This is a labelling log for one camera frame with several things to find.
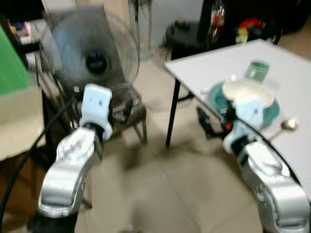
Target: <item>metal spoon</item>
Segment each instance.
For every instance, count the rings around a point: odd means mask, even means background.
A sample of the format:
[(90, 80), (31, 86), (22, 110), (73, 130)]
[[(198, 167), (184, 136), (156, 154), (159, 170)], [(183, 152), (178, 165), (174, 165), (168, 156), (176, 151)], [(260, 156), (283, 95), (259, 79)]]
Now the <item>metal spoon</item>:
[(274, 134), (272, 137), (270, 137), (269, 141), (272, 141), (276, 137), (278, 137), (284, 130), (293, 132), (298, 128), (298, 120), (296, 118), (290, 118), (288, 120), (285, 120), (281, 124), (281, 130)]

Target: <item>green cup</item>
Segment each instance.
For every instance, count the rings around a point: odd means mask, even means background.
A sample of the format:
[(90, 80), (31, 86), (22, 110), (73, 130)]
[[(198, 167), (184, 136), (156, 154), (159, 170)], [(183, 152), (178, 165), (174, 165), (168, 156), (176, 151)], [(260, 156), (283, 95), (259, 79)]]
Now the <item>green cup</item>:
[(252, 61), (245, 73), (245, 78), (262, 83), (269, 71), (269, 65), (260, 61)]

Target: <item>electric fan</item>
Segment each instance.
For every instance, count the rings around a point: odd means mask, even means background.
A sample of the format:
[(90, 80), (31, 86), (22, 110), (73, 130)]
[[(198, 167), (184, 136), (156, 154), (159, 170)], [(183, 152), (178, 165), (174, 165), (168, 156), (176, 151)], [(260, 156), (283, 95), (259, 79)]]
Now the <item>electric fan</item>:
[(104, 7), (78, 7), (45, 15), (41, 57), (65, 96), (82, 99), (93, 83), (110, 88), (113, 99), (129, 91), (139, 67), (138, 45), (116, 16)]

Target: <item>white table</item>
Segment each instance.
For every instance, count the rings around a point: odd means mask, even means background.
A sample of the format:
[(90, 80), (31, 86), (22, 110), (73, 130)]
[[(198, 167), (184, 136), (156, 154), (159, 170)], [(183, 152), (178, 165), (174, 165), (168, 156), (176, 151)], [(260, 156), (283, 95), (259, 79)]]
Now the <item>white table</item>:
[(273, 145), (287, 160), (311, 201), (311, 63), (269, 42), (256, 40), (165, 64), (165, 68), (176, 78), (167, 145), (172, 133), (173, 104), (178, 99), (178, 83), (182, 83), (198, 100), (210, 107), (204, 92), (233, 74), (243, 77), (253, 60), (270, 64), (264, 83), (274, 90), (281, 109), (272, 126), (262, 133), (266, 137), (276, 133), (284, 118), (297, 117), (299, 120), (299, 128), (294, 133), (282, 133), (273, 141)]

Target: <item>white bowl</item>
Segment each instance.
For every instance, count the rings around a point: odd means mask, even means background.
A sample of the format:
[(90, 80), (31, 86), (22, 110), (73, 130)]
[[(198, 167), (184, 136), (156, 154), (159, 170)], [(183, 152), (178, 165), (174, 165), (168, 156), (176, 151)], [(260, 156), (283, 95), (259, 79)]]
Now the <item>white bowl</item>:
[(263, 107), (268, 108), (274, 101), (274, 94), (262, 84), (248, 79), (238, 79), (223, 84), (223, 94), (227, 100), (233, 101), (236, 98), (258, 95), (262, 98)]

